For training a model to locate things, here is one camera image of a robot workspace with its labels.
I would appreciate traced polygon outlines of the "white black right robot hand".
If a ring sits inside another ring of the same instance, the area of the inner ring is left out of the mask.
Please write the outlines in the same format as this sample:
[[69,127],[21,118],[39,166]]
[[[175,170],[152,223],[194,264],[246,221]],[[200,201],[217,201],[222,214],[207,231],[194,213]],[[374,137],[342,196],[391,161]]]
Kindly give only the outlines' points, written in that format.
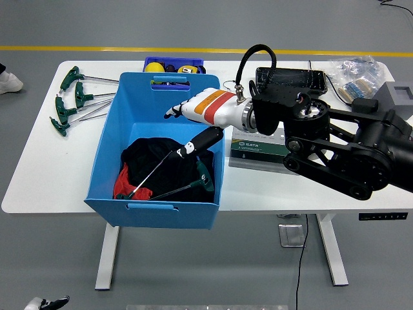
[[171,158],[187,158],[207,150],[223,138],[223,130],[233,126],[255,133],[256,122],[250,98],[238,99],[233,92],[206,88],[194,97],[170,108],[164,118],[184,116],[190,121],[204,123],[207,129],[194,136]]

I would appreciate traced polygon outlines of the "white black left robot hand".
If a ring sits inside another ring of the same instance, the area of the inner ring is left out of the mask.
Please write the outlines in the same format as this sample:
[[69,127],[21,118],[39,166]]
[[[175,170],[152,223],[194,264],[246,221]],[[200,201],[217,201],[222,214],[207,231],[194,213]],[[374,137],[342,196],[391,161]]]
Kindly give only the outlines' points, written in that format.
[[70,300],[69,296],[64,296],[55,301],[47,300],[45,298],[35,297],[29,301],[25,310],[58,310],[64,307]]

